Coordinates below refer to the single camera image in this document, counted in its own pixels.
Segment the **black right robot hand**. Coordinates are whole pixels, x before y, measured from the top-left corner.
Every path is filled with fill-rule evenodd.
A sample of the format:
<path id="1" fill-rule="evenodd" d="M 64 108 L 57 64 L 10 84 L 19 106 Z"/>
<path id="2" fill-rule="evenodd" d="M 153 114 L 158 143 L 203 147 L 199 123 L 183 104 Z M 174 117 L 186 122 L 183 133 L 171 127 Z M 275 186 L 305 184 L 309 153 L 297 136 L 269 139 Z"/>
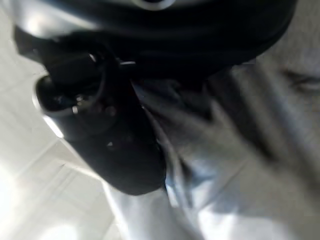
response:
<path id="1" fill-rule="evenodd" d="M 295 0 L 3 0 L 21 56 L 47 71 L 33 102 L 107 183 L 133 196 L 165 184 L 166 164 L 135 87 L 177 84 L 210 117 L 210 75 L 254 59 L 287 30 Z"/>

